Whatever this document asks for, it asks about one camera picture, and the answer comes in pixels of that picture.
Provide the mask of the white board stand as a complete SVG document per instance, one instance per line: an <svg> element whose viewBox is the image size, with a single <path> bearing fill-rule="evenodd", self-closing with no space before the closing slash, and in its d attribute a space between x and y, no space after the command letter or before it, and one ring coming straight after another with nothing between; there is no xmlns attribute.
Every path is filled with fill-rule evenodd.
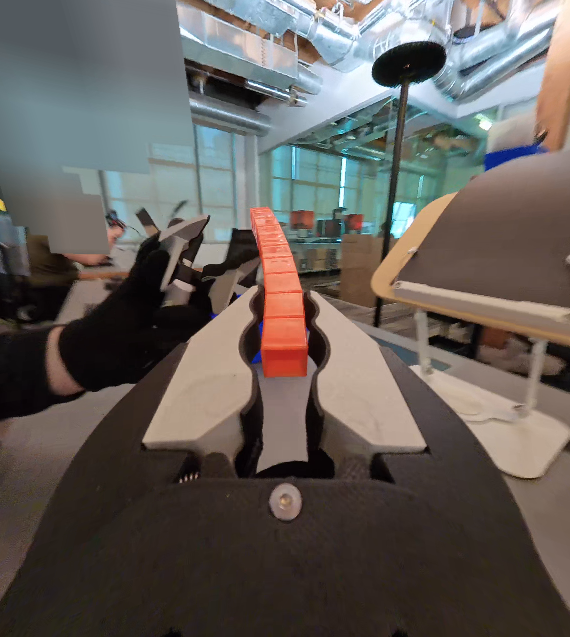
<svg viewBox="0 0 570 637"><path fill-rule="evenodd" d="M565 258L570 268L570 254ZM418 361L410 369L459 416L504 474L531 480L543 476L570 441L570 428L536 410L548 340L533 339L524 401L516 403L435 370L429 355L424 307L476 314L514 323L525 331L570 337L570 308L451 291L395 279L395 296L416 307Z"/></svg>

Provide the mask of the small blue bin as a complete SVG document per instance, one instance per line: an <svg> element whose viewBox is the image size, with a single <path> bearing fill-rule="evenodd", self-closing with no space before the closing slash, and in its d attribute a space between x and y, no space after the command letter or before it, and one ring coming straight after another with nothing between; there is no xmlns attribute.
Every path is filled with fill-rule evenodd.
<svg viewBox="0 0 570 637"><path fill-rule="evenodd" d="M504 163L508 163L522 157L545 154L547 152L549 152L549 150L541 144L505 148L503 150L487 152L484 156L484 171L487 172Z"/></svg>

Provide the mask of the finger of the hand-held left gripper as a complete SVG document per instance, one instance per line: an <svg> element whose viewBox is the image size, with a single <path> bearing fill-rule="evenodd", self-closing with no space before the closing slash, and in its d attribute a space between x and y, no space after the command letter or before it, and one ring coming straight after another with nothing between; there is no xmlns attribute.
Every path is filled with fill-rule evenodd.
<svg viewBox="0 0 570 637"><path fill-rule="evenodd" d="M242 295L244 292L235 292L240 281L257 268L257 259L251 259L238 267L227 269L223 275L217 276L209 290L209 300L213 315L221 314L231 302L233 294Z"/></svg>
<svg viewBox="0 0 570 637"><path fill-rule="evenodd" d="M160 291L168 292L175 281L181 289L192 292L199 279L193 268L194 259L203 242L203 231L210 215L200 215L169 226L160 233L160 247L169 255Z"/></svg>

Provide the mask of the black office chair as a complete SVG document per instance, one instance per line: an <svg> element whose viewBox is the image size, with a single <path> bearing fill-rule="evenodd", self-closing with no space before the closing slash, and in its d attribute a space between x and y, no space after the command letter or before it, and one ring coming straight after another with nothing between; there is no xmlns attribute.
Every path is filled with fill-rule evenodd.
<svg viewBox="0 0 570 637"><path fill-rule="evenodd" d="M226 269L238 269L256 259L259 263L259 248L252 230L233 228L225 259Z"/></svg>

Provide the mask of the wooden board with black mat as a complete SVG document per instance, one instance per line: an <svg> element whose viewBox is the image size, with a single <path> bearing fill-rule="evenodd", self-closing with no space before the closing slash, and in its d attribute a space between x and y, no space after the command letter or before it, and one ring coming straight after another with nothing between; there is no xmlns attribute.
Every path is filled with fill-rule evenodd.
<svg viewBox="0 0 570 637"><path fill-rule="evenodd" d="M504 163L428 204L371 288L570 347L570 149Z"/></svg>

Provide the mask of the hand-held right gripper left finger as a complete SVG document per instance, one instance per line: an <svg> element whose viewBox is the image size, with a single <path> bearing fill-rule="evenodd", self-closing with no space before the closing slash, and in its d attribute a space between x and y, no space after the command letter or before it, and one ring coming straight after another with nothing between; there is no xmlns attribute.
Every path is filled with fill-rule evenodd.
<svg viewBox="0 0 570 637"><path fill-rule="evenodd" d="M259 348L263 289L249 289L187 343L146 433L146 450L257 461L263 403L251 362Z"/></svg>

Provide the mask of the black round-top pole stand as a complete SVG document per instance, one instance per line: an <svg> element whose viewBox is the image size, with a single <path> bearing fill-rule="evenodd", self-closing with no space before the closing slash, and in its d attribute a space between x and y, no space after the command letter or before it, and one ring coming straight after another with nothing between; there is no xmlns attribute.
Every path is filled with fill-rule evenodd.
<svg viewBox="0 0 570 637"><path fill-rule="evenodd" d="M371 75L377 84L387 88L400 87L387 209L382 226L381 261L387 257L391 242L391 225L400 174L409 89L411 85L420 84L437 75L444 67L446 59L446 50L441 44L432 41L414 41L389 49L372 66Z"/></svg>

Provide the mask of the silver bent duct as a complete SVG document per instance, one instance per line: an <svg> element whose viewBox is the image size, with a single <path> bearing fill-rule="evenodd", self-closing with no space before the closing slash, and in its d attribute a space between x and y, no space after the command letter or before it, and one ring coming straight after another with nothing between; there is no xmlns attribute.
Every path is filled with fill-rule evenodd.
<svg viewBox="0 0 570 637"><path fill-rule="evenodd" d="M547 51L560 8L561 1L511 1L503 22L450 47L434 86L454 103L495 88Z"/></svg>

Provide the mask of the silver ventilation duct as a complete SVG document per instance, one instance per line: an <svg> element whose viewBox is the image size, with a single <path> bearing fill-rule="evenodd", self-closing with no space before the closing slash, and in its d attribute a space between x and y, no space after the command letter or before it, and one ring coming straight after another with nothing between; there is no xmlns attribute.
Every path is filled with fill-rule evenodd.
<svg viewBox="0 0 570 637"><path fill-rule="evenodd" d="M193 123L233 134L265 137L272 129L270 117L206 95L189 92Z"/></svg>
<svg viewBox="0 0 570 637"><path fill-rule="evenodd" d="M206 78L301 107L323 81L310 69L348 58L360 36L344 4L313 1L177 1L185 65Z"/></svg>

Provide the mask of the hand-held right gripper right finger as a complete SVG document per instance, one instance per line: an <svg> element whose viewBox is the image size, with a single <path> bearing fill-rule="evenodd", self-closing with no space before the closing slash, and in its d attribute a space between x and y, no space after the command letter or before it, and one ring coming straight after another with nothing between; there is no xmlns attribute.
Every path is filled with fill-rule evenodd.
<svg viewBox="0 0 570 637"><path fill-rule="evenodd" d="M378 343L317 292L305 293L312 375L308 457L418 454L426 442Z"/></svg>

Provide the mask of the large cardboard box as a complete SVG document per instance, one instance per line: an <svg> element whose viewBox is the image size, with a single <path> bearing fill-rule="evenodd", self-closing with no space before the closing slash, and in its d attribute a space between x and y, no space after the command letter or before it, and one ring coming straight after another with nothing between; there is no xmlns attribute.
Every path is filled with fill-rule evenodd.
<svg viewBox="0 0 570 637"><path fill-rule="evenodd" d="M371 277L381 263L383 238L375 235L343 235L340 256L340 298L365 308L376 305Z"/></svg>

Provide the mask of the person's left hand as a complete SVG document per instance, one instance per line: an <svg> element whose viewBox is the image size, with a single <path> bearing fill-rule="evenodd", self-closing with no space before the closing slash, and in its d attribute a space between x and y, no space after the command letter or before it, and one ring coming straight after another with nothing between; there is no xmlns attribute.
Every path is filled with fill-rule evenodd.
<svg viewBox="0 0 570 637"><path fill-rule="evenodd" d="M54 394L135 384L209 323L211 282L200 283L187 305L163 307L160 285L168 261L153 235L114 292L90 314L50 331L45 363Z"/></svg>

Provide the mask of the person's left forearm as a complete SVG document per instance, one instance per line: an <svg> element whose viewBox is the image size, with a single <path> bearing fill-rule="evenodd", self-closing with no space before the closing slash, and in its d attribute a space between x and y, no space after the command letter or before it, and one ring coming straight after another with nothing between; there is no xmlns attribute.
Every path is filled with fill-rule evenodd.
<svg viewBox="0 0 570 637"><path fill-rule="evenodd" d="M58 348L60 326L0 333L0 422L72 401L85 390Z"/></svg>

